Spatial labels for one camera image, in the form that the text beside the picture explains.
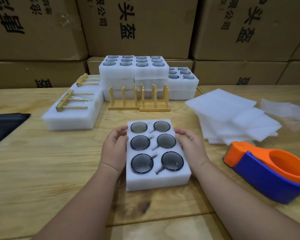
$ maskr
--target person's right hand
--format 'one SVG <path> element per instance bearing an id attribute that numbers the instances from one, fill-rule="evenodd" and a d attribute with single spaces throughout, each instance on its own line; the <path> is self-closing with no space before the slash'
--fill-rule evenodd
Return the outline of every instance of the person's right hand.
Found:
<path id="1" fill-rule="evenodd" d="M 176 139 L 181 144 L 183 153 L 190 166 L 192 174 L 197 176 L 198 169 L 210 160 L 201 139 L 192 131 L 183 128 L 174 128 Z"/>

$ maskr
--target wooden rack on foam block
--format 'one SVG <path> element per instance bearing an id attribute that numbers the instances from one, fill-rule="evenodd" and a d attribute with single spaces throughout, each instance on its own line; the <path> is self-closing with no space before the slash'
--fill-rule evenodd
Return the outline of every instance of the wooden rack on foam block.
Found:
<path id="1" fill-rule="evenodd" d="M 163 87 L 163 99 L 157 98 L 157 87 L 152 84 L 151 99 L 145 99 L 144 85 L 141 84 L 141 102 L 138 100 L 138 92 L 136 84 L 133 84 L 133 99 L 126 99 L 124 85 L 121 84 L 122 99 L 115 99 L 113 94 L 113 88 L 110 84 L 108 89 L 110 97 L 109 110 L 140 110 L 140 112 L 170 112 L 171 107 L 169 106 L 169 87 L 164 84 Z"/>

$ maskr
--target stack of foam blocks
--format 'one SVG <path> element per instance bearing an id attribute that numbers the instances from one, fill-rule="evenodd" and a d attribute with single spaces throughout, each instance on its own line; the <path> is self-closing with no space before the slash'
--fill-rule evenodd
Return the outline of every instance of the stack of foam blocks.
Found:
<path id="1" fill-rule="evenodd" d="M 99 79 L 87 74 L 79 77 L 42 116 L 47 128 L 51 131 L 92 130 L 104 101 Z"/>
<path id="2" fill-rule="evenodd" d="M 230 145 L 232 141 L 263 141 L 277 136 L 282 126 L 252 101 L 221 89 L 185 102 L 199 117 L 203 137 L 210 144 Z"/>
<path id="3" fill-rule="evenodd" d="M 141 84 L 144 97 L 150 99 L 152 84 L 157 87 L 157 98 L 162 98 L 164 84 L 170 89 L 170 100 L 192 99 L 199 80 L 187 67 L 169 67 L 162 56 L 106 56 L 99 66 L 101 88 L 109 101 L 108 89 L 112 85 L 115 99 L 122 99 L 122 84 L 126 99 L 133 99 L 133 84 L 140 98 Z"/>

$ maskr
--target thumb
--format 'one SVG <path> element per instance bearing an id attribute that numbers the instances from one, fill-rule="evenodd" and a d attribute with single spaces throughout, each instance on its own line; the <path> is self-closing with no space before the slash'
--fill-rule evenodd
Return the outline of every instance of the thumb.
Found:
<path id="1" fill-rule="evenodd" d="M 191 143 L 190 139 L 187 136 L 180 135 L 178 133 L 176 133 L 176 139 L 179 141 L 183 148 Z"/>
<path id="2" fill-rule="evenodd" d="M 125 136 L 119 136 L 119 138 L 117 139 L 116 145 L 119 147 L 126 147 L 127 145 L 127 141 L 128 141 L 129 137 L 127 135 Z"/>

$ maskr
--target forearm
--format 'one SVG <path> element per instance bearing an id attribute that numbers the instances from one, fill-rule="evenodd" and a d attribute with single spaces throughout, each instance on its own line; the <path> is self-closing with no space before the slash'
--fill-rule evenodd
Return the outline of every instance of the forearm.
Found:
<path id="1" fill-rule="evenodd" d="M 201 166 L 196 177 L 234 240 L 300 240 L 299 223 L 240 187 L 212 163 Z"/>
<path id="2" fill-rule="evenodd" d="M 103 239 L 116 181 L 117 173 L 112 168 L 99 168 L 33 239 Z"/>

